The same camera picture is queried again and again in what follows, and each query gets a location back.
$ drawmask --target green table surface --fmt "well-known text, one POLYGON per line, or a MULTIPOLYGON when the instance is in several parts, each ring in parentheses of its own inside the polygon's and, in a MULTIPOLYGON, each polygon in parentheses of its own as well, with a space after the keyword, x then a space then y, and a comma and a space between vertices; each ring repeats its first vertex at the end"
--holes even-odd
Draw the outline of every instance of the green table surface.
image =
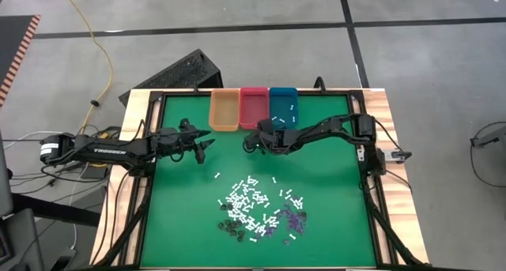
MULTIPOLYGON (((211 130, 209 110, 209 96, 168 97, 163 126, 177 127, 180 119, 188 118, 197 128, 211 130)), ((298 127, 348 113, 345 96, 299 96, 298 127)), ((158 160, 141 266, 374 266, 354 146, 328 138, 289 156, 259 151, 247 154, 242 149, 247 134, 245 130, 212 132, 203 138, 216 141, 206 150, 202 165, 196 164, 193 153, 185 154, 179 163, 168 157, 158 160), (280 190, 292 189, 292 195, 304 197, 308 218, 303 235, 288 231, 284 217, 271 238, 263 237, 256 243, 249 240, 254 232, 245 230, 244 225, 240 230, 247 234, 242 243, 218 228, 228 214, 219 209, 217 200, 225 203, 232 186, 246 182, 249 175, 259 181, 255 189, 268 196, 270 205, 257 205, 248 216, 256 220, 264 213, 273 216, 287 202, 279 197, 280 190), (296 239, 290 239, 289 233, 296 239)))

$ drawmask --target plastic tray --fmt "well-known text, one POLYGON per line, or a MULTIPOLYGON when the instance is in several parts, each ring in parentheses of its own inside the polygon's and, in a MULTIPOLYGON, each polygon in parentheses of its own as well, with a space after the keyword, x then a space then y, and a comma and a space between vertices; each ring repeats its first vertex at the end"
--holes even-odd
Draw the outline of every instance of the plastic tray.
POLYGON ((214 89, 211 92, 209 125, 215 131, 232 132, 239 128, 239 89, 214 89))
POLYGON ((299 102, 296 88, 271 88, 270 118, 274 128, 291 129, 299 123, 299 102))
POLYGON ((239 125, 254 130, 260 120, 269 118, 269 89, 241 88, 239 125))

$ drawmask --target concrete floor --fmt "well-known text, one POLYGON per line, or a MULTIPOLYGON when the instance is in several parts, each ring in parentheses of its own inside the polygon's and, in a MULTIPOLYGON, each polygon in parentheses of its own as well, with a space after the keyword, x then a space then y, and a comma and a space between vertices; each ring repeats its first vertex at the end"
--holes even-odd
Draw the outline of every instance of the concrete floor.
MULTIPOLYGON (((344 21, 339 0, 75 1, 97 31, 344 21)), ((506 0, 348 1, 354 21, 506 13, 506 0)), ((38 33, 85 31, 66 0, 0 3, 0 15, 36 13, 43 16, 38 33)), ((431 263, 503 269, 506 193, 474 177, 469 138, 489 122, 506 120, 506 25, 358 28, 357 38, 369 83, 387 89, 400 145, 413 152, 406 167, 431 263)), ((221 69, 227 87, 310 87, 317 75, 329 87, 359 86, 344 28, 124 36, 100 42, 114 63, 115 83, 91 119, 98 127, 121 124, 124 108, 119 94, 196 48, 221 69)), ((75 132, 89 100, 107 79, 108 65, 89 39, 33 40, 0 113, 4 137, 34 130, 75 132)), ((490 182, 506 184, 503 157, 497 146, 477 151, 478 170, 490 182)), ((12 147, 7 159, 17 174, 40 167, 34 144, 12 147)), ((37 181, 27 184, 19 191, 41 186, 37 181)), ((59 183, 35 196, 55 199, 69 194, 72 185, 59 183)), ((96 198, 90 197, 92 205, 96 198)), ((85 255, 89 247, 85 242, 80 252, 85 255)))

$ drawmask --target orange bin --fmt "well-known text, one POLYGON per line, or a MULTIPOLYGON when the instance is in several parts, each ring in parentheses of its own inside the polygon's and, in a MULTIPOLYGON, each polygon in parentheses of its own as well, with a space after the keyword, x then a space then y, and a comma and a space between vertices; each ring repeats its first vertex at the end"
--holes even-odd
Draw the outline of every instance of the orange bin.
POLYGON ((219 88, 211 92, 209 125, 213 130, 232 132, 239 128, 239 89, 219 88))

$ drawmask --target yellow cable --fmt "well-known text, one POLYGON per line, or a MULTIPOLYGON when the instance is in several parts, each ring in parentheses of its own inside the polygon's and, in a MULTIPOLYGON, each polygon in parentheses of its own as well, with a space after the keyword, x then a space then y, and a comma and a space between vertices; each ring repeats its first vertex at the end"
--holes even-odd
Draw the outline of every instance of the yellow cable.
MULTIPOLYGON (((96 39, 95 39, 95 36, 93 35, 93 30, 92 28, 89 26, 89 23, 88 21, 86 20, 85 16, 83 15, 83 13, 79 10, 79 8, 77 7, 77 5, 75 4, 75 2, 73 0, 68 0, 70 2, 70 4, 72 4, 72 6, 77 10, 77 12, 79 13, 79 15, 81 16, 82 20, 85 22, 86 24, 86 28, 88 28, 88 31, 89 31, 89 35, 91 36, 92 38, 92 41, 95 43, 95 45, 97 45, 104 53, 105 55, 105 58, 107 58, 108 60, 108 63, 109 63, 109 70, 110 70, 110 75, 109 75, 109 82, 107 84, 107 86, 104 88, 104 90, 102 91, 102 93, 96 98, 96 101, 100 101, 100 99, 102 98, 102 96, 109 90, 109 88, 111 87, 111 84, 112 84, 112 79, 114 77, 114 70, 112 69, 112 62, 111 62, 111 58, 109 58, 109 54, 107 53, 107 51, 104 49, 104 47, 102 47, 102 45, 100 45, 96 39)), ((88 123, 88 120, 89 120, 89 116, 91 116, 93 110, 94 110, 94 105, 92 105, 89 110, 88 110, 88 114, 86 115, 86 118, 85 118, 85 121, 83 123, 83 127, 81 130, 79 130, 79 133, 82 134, 84 133, 84 130, 86 128, 86 124, 88 123)))

